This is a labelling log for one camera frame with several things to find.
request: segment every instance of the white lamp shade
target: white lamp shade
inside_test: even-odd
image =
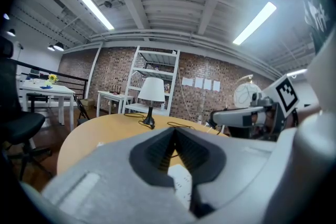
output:
[[[146,78],[138,98],[156,102],[164,102],[163,80],[158,78]]]

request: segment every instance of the wooden floor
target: wooden floor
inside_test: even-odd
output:
[[[36,108],[35,112],[41,113],[46,117],[46,120],[40,129],[40,131],[34,136],[34,142],[36,147],[50,147],[52,150],[52,156],[47,155],[36,158],[40,163],[49,170],[53,175],[56,175],[57,158],[59,150],[62,146],[63,141],[67,138],[70,133],[69,125],[69,109],[65,107],[64,109],[64,119],[65,125],[62,126],[58,123],[58,108]],[[96,117],[96,110],[92,109],[87,111],[91,119]],[[106,113],[100,111],[100,115],[105,115]],[[77,126],[77,119],[79,116],[79,110],[74,107],[74,124]],[[20,145],[13,145],[7,152],[9,154],[15,154],[21,152]],[[13,161],[14,167],[13,172],[16,174],[17,178],[20,172],[20,160]],[[41,191],[46,184],[50,181],[50,178],[46,173],[40,169],[28,164],[23,181],[33,186],[36,190]]]

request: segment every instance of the lamp cord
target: lamp cord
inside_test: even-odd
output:
[[[184,93],[183,93],[182,83],[181,83],[181,77],[180,77],[180,68],[179,68],[179,67],[177,67],[177,73],[178,73],[178,75],[179,75],[179,81],[180,81],[180,87],[181,87],[181,94],[182,94],[182,97],[183,97],[183,101],[184,101],[185,108],[186,108],[186,110],[187,110],[187,112],[188,112],[189,118],[190,118],[193,122],[196,122],[196,121],[194,120],[194,118],[191,116],[191,114],[190,114],[190,112],[189,112],[189,109],[188,109],[188,106],[187,106],[187,103],[186,103],[185,98],[184,98]]]
[[[126,117],[131,117],[131,118],[142,118],[142,120],[144,120],[144,118],[145,118],[144,115],[139,114],[139,113],[124,113],[124,115],[125,115]],[[146,127],[148,127],[149,129],[154,129],[151,125],[144,124],[144,123],[141,122],[141,121],[138,121],[138,123],[139,123],[140,125],[142,125],[142,126],[146,126]],[[185,124],[181,124],[181,123],[177,123],[177,122],[173,122],[173,121],[168,121],[167,124],[168,124],[169,126],[171,126],[171,127],[190,128],[190,129],[194,129],[194,130],[195,130],[195,128],[192,127],[192,126],[185,125]]]

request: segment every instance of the round wooden table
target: round wooden table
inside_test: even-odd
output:
[[[167,122],[174,122],[192,126],[196,130],[217,134],[218,131],[194,123],[169,116],[154,115],[155,130],[171,127]],[[61,174],[74,165],[76,162],[91,153],[99,143],[110,143],[132,137],[138,134],[149,132],[150,129],[138,123],[141,118],[133,118],[123,114],[113,114],[94,118],[76,127],[65,139],[57,160],[57,174]],[[177,156],[171,159],[170,165],[183,165]]]

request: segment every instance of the shelf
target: shelf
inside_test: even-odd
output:
[[[129,86],[128,87],[130,90],[135,90],[135,91],[141,91],[141,88],[139,87],[133,87],[133,86]],[[165,96],[170,96],[170,93],[164,93]]]
[[[142,112],[142,113],[148,113],[148,108],[149,107],[145,104],[137,103],[137,104],[127,104],[127,105],[125,105],[125,108],[135,110],[135,111],[138,111],[138,112]],[[152,113],[154,115],[162,115],[162,116],[167,116],[168,115],[167,109],[161,110],[161,109],[158,109],[158,108],[153,108]]]
[[[164,80],[173,80],[173,75],[174,75],[174,73],[170,73],[170,72],[157,71],[153,69],[145,69],[145,68],[139,68],[139,67],[134,67],[133,70],[138,71],[144,76],[155,77],[155,78],[164,79]]]
[[[139,50],[138,53],[148,62],[159,65],[175,66],[176,54],[167,54],[166,52]]]

